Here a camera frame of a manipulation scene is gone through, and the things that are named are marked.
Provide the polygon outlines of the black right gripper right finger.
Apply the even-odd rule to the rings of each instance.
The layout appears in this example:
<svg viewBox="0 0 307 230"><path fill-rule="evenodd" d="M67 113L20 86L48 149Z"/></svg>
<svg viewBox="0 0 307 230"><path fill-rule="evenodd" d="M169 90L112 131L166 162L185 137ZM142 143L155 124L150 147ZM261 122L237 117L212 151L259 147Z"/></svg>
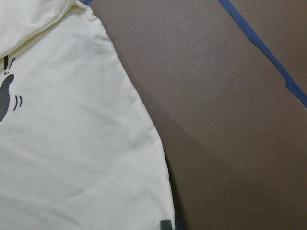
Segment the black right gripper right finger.
<svg viewBox="0 0 307 230"><path fill-rule="evenodd" d="M175 230L187 230L186 224L183 221L175 222Z"/></svg>

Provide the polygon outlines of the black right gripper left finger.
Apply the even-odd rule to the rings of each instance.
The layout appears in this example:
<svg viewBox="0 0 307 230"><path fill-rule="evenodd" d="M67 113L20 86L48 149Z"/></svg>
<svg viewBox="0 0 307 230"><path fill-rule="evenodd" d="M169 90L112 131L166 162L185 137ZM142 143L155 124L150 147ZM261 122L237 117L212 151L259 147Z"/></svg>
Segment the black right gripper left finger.
<svg viewBox="0 0 307 230"><path fill-rule="evenodd" d="M160 221L160 230L172 230L172 223L170 220Z"/></svg>

